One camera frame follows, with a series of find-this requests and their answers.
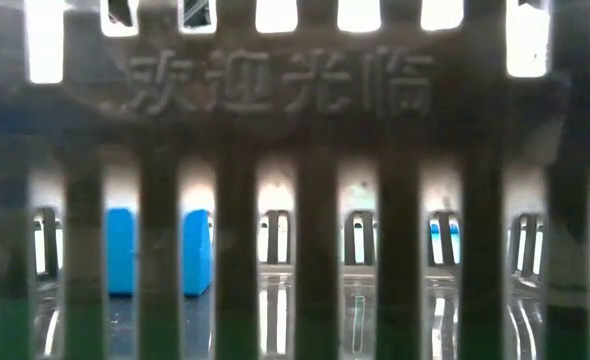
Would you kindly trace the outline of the blue block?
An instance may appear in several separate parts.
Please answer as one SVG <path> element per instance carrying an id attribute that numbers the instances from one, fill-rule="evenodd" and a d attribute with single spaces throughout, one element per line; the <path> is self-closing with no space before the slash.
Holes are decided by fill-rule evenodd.
<path id="1" fill-rule="evenodd" d="M 134 293 L 136 225 L 125 208 L 106 214 L 107 288 L 110 295 Z M 200 296 L 212 283 L 212 224 L 210 213 L 199 209 L 184 215 L 180 232 L 182 287 L 186 296 Z"/>

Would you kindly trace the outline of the black plastic basket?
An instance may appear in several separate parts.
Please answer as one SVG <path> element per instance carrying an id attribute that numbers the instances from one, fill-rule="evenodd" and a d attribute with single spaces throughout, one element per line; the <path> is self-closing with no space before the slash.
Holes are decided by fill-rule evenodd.
<path id="1" fill-rule="evenodd" d="M 462 26 L 420 27 L 419 0 L 379 0 L 372 35 L 340 31 L 337 0 L 300 0 L 299 26 L 263 35 L 252 0 L 221 0 L 206 35 L 180 30 L 177 0 L 140 0 L 133 36 L 101 31 L 100 0 L 63 13 L 62 78 L 29 79 L 25 0 L 0 1 L 0 360 L 33 360 L 29 180 L 50 173 L 64 195 L 64 356 L 108 356 L 102 264 L 110 159 L 134 164 L 135 353 L 180 360 L 180 164 L 215 172 L 216 354 L 259 352 L 259 170 L 295 171 L 295 355 L 335 360 L 340 345 L 339 180 L 349 160 L 375 169 L 381 246 L 377 360 L 420 360 L 428 347 L 420 290 L 429 166 L 461 179 L 462 360 L 508 354 L 505 235 L 525 212 L 511 181 L 535 165 L 556 120 L 557 157 L 542 167 L 543 356 L 590 360 L 590 0 L 551 0 L 544 76 L 507 72 L 506 0 L 464 0 Z"/>

